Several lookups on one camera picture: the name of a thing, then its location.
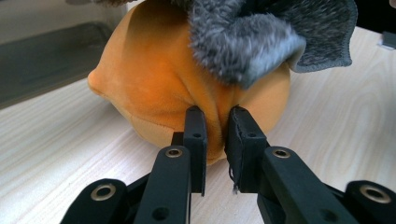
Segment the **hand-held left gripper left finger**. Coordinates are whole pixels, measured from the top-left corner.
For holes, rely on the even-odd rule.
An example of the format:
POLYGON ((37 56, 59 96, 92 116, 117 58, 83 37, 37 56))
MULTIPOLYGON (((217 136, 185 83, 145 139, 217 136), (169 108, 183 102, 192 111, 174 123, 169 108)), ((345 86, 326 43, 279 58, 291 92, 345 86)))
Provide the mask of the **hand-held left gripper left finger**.
POLYGON ((134 224, 190 224, 191 195, 205 193, 207 130, 198 106, 186 110, 184 131, 158 153, 134 224))

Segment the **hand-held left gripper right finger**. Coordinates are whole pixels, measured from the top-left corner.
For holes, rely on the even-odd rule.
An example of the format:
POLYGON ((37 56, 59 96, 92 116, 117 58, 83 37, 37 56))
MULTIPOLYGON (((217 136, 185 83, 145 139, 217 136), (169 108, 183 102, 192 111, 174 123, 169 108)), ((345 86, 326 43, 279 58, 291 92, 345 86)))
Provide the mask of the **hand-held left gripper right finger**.
POLYGON ((225 152, 233 189, 257 195, 265 224, 358 224, 294 151, 268 143, 243 107, 230 111, 225 152))

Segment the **orange plush toy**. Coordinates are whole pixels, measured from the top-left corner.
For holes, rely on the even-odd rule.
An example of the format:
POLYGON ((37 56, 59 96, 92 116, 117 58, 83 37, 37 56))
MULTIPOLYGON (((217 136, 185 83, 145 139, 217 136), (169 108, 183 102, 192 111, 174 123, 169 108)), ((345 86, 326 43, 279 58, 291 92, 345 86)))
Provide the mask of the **orange plush toy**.
POLYGON ((274 72, 243 90, 224 85, 192 57, 187 14, 169 0, 145 0, 120 21, 97 67, 90 89, 106 98, 136 132, 157 147, 184 128, 186 110, 205 114, 208 163, 224 159, 232 107, 246 108, 264 131, 276 126, 289 98, 290 70, 274 72))

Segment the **grey fluffy cloth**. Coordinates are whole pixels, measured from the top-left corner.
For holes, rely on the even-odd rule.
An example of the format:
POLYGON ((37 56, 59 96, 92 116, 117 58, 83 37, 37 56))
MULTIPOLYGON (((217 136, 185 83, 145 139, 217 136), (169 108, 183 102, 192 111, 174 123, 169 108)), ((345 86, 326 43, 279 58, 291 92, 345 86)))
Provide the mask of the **grey fluffy cloth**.
POLYGON ((246 89, 282 63, 297 73, 349 66, 354 0, 165 0, 188 13, 192 56, 246 89))

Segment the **grey transparent storage box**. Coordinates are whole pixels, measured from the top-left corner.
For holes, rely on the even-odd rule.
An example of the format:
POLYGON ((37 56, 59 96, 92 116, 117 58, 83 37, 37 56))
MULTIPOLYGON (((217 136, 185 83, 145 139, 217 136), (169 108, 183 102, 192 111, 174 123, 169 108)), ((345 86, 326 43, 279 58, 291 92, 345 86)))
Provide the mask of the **grey transparent storage box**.
POLYGON ((0 109, 86 77, 111 33, 87 22, 0 45, 0 109))

